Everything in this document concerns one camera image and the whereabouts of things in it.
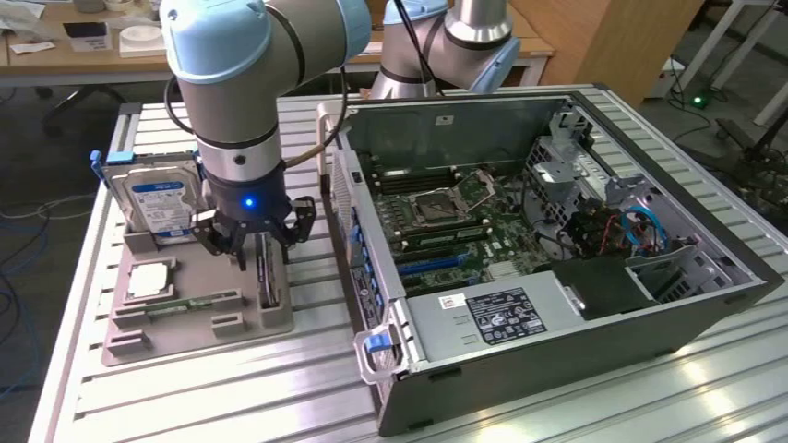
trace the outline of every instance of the slotted aluminum surface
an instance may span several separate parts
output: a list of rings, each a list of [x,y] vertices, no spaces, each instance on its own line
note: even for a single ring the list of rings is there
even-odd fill
[[[612,94],[589,86],[577,89],[769,265],[786,274],[786,239]],[[325,100],[336,97],[281,100],[285,157],[312,146],[314,109]],[[176,113],[185,117],[182,107]],[[138,119],[128,121],[130,137],[116,139],[116,145],[166,152],[193,144],[161,105],[145,105]],[[620,173],[630,171],[632,163],[602,134],[594,137],[594,149],[610,166]],[[122,138],[120,131],[116,138]],[[314,161],[289,172],[286,184],[290,197],[318,197]],[[785,285],[676,354],[416,434],[378,438],[369,390],[350,348],[352,330],[324,215],[288,269],[297,311],[293,333],[106,368],[100,362],[101,344],[122,217],[104,191],[96,209],[77,269],[85,275],[74,277],[32,441],[700,443],[788,438]]]

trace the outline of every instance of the power supply label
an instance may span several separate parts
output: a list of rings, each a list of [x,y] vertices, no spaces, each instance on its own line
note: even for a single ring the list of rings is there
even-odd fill
[[[546,332],[522,288],[468,298],[465,303],[489,345]]]

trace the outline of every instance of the robotic arm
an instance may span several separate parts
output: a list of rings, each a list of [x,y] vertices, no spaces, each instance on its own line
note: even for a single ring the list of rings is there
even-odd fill
[[[520,39],[512,37],[506,0],[401,0],[384,17],[382,62],[370,98],[400,99],[436,95],[434,78],[424,72],[408,26],[434,76],[478,94],[500,88],[517,60]]]
[[[202,194],[214,208],[194,217],[192,233],[214,255],[238,254],[250,233],[269,232],[285,246],[302,243],[316,209],[312,198],[290,200],[284,192],[276,100],[361,53],[372,29],[366,4],[164,0],[160,15],[190,128],[172,117],[197,139]],[[372,97],[434,95],[410,30],[436,77],[492,92],[520,49],[510,28],[506,0],[457,0],[450,11],[446,0],[404,0],[402,11],[390,0]]]
[[[214,255],[237,253],[248,233],[305,242],[316,210],[284,192],[276,100],[364,50],[364,0],[165,0],[160,14],[216,208],[192,233]]]

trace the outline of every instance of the blue hard drive label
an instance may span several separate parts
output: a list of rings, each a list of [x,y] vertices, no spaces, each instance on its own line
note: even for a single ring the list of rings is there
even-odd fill
[[[138,213],[148,229],[157,237],[174,238],[188,235],[193,208],[184,203],[182,182],[148,183],[132,186]]]
[[[156,191],[170,191],[173,189],[184,189],[181,182],[166,182],[166,183],[149,183],[146,185],[132,186],[134,192],[156,192]]]
[[[156,235],[158,237],[174,238],[174,237],[182,237],[184,235],[188,235],[188,231],[184,231],[184,230],[170,231],[168,233],[156,233]]]

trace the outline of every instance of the motherboard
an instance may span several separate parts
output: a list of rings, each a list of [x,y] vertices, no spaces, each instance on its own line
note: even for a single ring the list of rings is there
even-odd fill
[[[516,177],[485,169],[377,177],[373,195],[408,297],[526,275],[550,261]]]

